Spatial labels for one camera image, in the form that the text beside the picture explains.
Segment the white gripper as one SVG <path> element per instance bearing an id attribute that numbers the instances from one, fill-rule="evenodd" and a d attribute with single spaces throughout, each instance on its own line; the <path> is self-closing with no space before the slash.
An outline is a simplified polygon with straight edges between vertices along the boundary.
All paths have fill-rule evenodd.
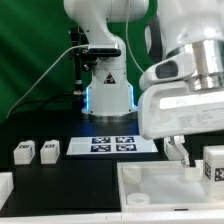
<path id="1" fill-rule="evenodd" d="M 139 99 L 138 127 L 145 139 L 171 137 L 189 167 L 183 135 L 224 130 L 224 90 L 191 92 L 183 81 L 153 85 Z"/>

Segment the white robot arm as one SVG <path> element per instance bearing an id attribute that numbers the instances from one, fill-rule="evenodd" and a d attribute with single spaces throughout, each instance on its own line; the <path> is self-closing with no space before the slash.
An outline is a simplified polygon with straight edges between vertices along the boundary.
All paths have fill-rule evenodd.
<path id="1" fill-rule="evenodd" d="M 139 133 L 159 139 L 224 129 L 224 0 L 156 0 L 145 27 L 153 64 L 142 72 Z M 88 50 L 123 49 L 108 22 L 146 14 L 150 0 L 64 0 L 67 15 L 84 31 Z"/>

